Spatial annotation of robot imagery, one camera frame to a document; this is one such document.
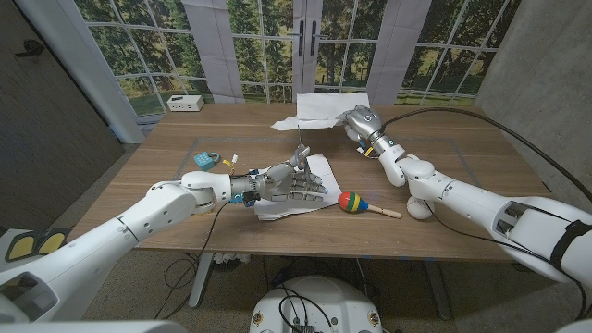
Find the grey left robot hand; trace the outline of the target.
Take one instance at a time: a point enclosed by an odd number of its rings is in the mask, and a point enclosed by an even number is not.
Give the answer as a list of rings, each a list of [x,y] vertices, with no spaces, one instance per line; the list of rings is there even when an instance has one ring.
[[[232,195],[240,195],[246,206],[261,200],[322,202],[322,194],[328,194],[322,179],[311,172],[305,156],[293,156],[257,175],[231,177],[230,185]]]

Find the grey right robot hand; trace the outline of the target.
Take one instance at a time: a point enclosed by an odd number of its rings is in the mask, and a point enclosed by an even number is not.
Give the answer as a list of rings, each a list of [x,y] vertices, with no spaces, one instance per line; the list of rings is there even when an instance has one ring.
[[[379,115],[370,107],[357,105],[338,116],[347,136],[355,142],[367,142],[378,155],[395,146],[395,142],[382,129]]]

